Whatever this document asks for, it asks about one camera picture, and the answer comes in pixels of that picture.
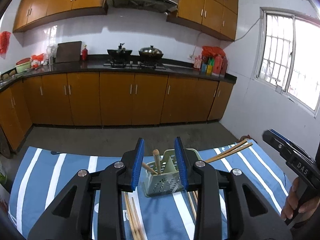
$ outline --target window frame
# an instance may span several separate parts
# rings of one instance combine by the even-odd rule
[[[296,98],[294,95],[290,94],[288,92],[291,77],[292,77],[292,72],[293,72],[293,65],[294,65],[294,59],[295,59],[295,51],[296,51],[296,28],[295,28],[295,20],[300,20],[300,21],[305,21],[310,24],[316,25],[320,28],[320,22],[317,21],[317,19],[314,19],[312,17],[308,16],[302,16],[299,13],[294,13],[294,12],[284,12],[284,11],[278,11],[278,10],[270,10],[270,9],[263,9],[261,8],[261,21],[260,21],[260,49],[258,53],[258,60],[257,60],[257,67],[254,72],[254,79],[262,82],[263,84],[268,85],[269,87],[275,89],[276,86],[271,84],[270,82],[267,82],[266,80],[259,78],[260,71],[262,68],[262,62],[263,62],[263,55],[264,55],[264,50],[265,50],[265,44],[266,44],[266,37],[267,37],[267,15],[274,15],[274,16],[281,16],[281,17],[292,17],[292,24],[293,24],[293,41],[292,41],[292,56],[291,56],[291,64],[289,68],[289,75],[288,79],[286,82],[286,86],[284,90],[281,90],[280,94],[284,95],[287,97],[289,100],[294,102],[295,104],[301,106],[303,109],[305,109],[309,114],[311,114],[313,117],[317,116],[317,113],[320,108],[320,95],[318,97],[317,105],[315,110],[313,110],[311,107],[303,103],[301,100]]]

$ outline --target red bottle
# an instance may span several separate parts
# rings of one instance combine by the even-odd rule
[[[87,45],[84,45],[84,49],[82,50],[82,60],[86,61],[88,56]]]

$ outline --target blue gripper pad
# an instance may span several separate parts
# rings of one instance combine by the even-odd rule
[[[177,164],[179,168],[180,181],[183,187],[187,189],[188,188],[188,172],[187,172],[186,164],[184,162],[182,151],[183,151],[183,145],[181,141],[179,141],[178,138],[175,138],[174,153],[176,155]]]
[[[132,179],[131,179],[132,191],[135,191],[135,189],[139,183],[139,177],[140,177],[143,156],[144,156],[144,139],[141,138],[140,143],[138,145],[134,164],[132,167]]]

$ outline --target red plastic bag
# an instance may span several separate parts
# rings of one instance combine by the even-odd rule
[[[32,55],[32,56],[31,56],[31,59],[32,59],[32,60],[38,60],[38,61],[40,61],[40,62],[43,61],[43,58],[44,58],[44,53],[42,53],[42,54],[40,54],[40,55],[38,55],[38,56],[37,56],[37,55]]]
[[[11,33],[2,32],[0,33],[0,54],[6,54],[9,48],[9,40]]]
[[[215,57],[218,54],[220,54],[222,57],[226,56],[223,49],[221,49],[219,47],[211,47],[211,46],[203,46],[202,47],[202,56]]]

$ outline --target window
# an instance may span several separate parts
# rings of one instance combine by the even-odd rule
[[[256,78],[314,114],[320,95],[320,25],[290,14],[264,12],[261,63]]]

